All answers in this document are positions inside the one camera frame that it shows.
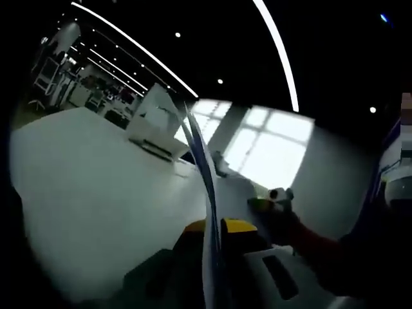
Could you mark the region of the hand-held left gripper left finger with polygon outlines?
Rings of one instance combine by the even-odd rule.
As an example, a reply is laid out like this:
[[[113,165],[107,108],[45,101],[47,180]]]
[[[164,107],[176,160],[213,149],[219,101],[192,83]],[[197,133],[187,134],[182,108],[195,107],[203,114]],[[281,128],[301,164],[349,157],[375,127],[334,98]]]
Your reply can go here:
[[[77,308],[205,308],[202,255],[205,220],[186,226],[172,249],[163,248],[130,270],[122,286]]]

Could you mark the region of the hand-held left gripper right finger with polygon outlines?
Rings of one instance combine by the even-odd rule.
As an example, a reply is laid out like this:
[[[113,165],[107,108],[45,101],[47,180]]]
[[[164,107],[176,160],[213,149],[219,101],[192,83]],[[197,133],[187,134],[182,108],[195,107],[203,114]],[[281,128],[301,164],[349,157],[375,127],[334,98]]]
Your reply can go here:
[[[247,221],[222,219],[221,244],[235,308],[365,307],[326,291],[301,257],[270,247]]]

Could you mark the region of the person's right hand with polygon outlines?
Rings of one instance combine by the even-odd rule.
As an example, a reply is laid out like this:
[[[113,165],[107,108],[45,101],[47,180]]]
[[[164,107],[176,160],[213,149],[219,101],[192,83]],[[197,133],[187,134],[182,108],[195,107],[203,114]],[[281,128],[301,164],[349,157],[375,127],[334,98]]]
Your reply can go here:
[[[292,246],[301,222],[293,211],[270,209],[263,215],[263,224],[268,230],[271,244]]]

